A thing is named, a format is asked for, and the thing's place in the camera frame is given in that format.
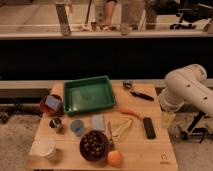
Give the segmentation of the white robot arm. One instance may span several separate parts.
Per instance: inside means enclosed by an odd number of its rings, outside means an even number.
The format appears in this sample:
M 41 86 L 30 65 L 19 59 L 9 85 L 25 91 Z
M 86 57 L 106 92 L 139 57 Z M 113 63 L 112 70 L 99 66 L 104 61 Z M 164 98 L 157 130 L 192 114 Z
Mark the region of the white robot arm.
M 203 84 L 206 79 L 207 72 L 199 64 L 187 65 L 166 74 L 165 88 L 158 96 L 163 128 L 170 126 L 175 112 L 186 102 L 213 118 L 213 90 Z

